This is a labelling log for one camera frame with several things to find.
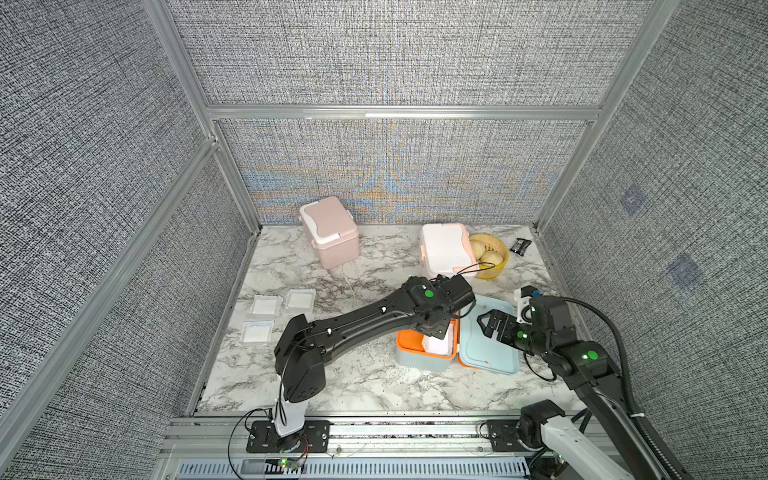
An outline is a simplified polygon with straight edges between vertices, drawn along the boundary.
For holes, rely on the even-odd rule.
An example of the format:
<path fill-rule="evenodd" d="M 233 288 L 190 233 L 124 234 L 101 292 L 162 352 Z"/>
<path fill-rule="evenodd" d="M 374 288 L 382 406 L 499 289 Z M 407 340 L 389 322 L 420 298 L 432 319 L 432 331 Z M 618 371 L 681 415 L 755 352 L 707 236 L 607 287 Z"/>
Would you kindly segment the blue orange first aid box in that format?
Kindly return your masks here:
<path fill-rule="evenodd" d="M 466 307 L 461 311 L 463 318 L 458 319 L 458 354 L 451 360 L 418 360 L 406 359 L 397 354 L 396 362 L 405 367 L 416 368 L 429 372 L 444 372 L 456 361 L 458 364 L 478 370 L 512 375 L 519 371 L 520 354 L 512 347 L 502 345 L 495 339 L 485 337 L 477 324 L 480 314 L 498 309 L 516 316 L 516 308 L 508 302 L 482 295 L 476 296 L 476 304 L 472 309 Z"/>

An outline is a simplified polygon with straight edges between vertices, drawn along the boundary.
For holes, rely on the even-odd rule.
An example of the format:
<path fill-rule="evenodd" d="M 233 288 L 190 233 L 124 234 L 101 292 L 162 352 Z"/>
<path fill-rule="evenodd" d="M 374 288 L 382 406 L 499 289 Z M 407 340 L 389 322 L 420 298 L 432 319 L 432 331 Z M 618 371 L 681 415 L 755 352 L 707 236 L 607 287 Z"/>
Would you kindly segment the white gauze packet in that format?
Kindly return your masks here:
<path fill-rule="evenodd" d="M 259 319 L 277 317 L 281 312 L 282 304 L 281 296 L 255 295 L 248 315 Z"/>
<path fill-rule="evenodd" d="M 314 309 L 314 289 L 291 289 L 286 296 L 285 310 L 290 314 L 311 314 Z"/>
<path fill-rule="evenodd" d="M 454 340 L 455 328 L 453 324 L 450 324 L 443 339 L 424 336 L 422 339 L 422 347 L 426 354 L 441 357 L 451 357 L 455 350 Z"/>
<path fill-rule="evenodd" d="M 242 325 L 240 341 L 246 345 L 268 343 L 273 329 L 273 320 L 245 321 Z"/>

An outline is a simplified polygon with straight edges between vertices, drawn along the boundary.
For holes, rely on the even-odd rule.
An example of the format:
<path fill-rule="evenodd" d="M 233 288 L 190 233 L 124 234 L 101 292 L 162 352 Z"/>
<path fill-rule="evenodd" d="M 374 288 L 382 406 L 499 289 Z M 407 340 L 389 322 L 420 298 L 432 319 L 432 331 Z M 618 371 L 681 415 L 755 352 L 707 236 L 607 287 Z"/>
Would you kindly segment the orange tray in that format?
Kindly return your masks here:
<path fill-rule="evenodd" d="M 400 331 L 396 336 L 397 354 L 406 359 L 451 360 L 458 354 L 459 322 L 453 320 L 443 339 L 415 330 Z"/>

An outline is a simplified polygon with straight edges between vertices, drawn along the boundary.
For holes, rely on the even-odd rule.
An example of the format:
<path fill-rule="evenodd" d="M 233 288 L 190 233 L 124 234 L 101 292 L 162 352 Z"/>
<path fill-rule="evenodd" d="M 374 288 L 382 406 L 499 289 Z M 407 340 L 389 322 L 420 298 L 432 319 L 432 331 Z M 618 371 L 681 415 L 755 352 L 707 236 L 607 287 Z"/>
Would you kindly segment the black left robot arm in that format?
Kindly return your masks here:
<path fill-rule="evenodd" d="M 278 437 L 303 430 L 307 402 L 325 388 L 325 366 L 336 358 L 401 330 L 444 339 L 454 317 L 474 301 L 472 287 L 460 275 L 410 276 L 384 298 L 346 314 L 312 322 L 304 314 L 291 318 L 274 348 Z"/>

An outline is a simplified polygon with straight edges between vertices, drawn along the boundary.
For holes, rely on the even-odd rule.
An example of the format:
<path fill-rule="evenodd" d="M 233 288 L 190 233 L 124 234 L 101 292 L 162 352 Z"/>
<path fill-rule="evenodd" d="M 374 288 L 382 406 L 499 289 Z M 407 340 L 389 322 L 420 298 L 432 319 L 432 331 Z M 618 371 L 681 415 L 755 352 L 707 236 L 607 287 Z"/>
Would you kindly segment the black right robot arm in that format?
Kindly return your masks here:
<path fill-rule="evenodd" d="M 500 310 L 482 313 L 476 322 L 486 337 L 540 357 L 598 420 L 624 463 L 618 465 L 589 443 L 551 401 L 522 409 L 519 441 L 529 449 L 553 451 L 585 479 L 691 478 L 635 400 L 618 328 L 596 307 L 588 308 L 614 336 L 619 357 L 613 359 L 599 343 L 579 339 L 570 314 L 575 303 L 568 297 L 534 296 L 527 323 Z"/>

